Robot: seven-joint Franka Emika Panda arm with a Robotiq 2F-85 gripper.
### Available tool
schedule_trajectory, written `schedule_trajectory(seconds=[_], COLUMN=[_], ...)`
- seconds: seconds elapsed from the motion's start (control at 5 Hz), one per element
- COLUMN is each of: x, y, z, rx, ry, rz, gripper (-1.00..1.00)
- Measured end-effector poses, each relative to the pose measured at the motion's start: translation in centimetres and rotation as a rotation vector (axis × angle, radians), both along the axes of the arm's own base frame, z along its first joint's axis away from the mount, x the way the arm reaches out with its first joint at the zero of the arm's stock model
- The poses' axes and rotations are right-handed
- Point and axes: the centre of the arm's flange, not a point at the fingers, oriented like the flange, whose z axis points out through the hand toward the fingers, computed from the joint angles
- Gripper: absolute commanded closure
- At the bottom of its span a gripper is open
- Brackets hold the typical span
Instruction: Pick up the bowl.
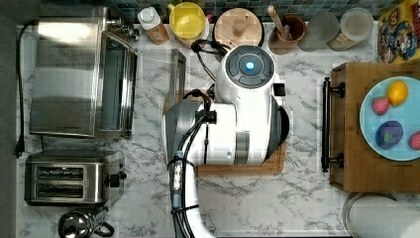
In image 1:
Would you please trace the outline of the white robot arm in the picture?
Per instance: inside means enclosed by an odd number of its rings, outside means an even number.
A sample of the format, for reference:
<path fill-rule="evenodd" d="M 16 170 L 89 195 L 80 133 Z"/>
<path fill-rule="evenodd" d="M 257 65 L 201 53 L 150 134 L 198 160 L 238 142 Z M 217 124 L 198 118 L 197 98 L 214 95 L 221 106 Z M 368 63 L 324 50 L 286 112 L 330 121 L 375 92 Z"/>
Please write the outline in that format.
<path fill-rule="evenodd" d="M 201 219 L 196 168 L 263 164 L 289 132 L 284 96 L 272 56 L 237 46 L 222 58 L 212 90 L 193 89 L 163 113 L 175 238 L 214 238 Z"/>

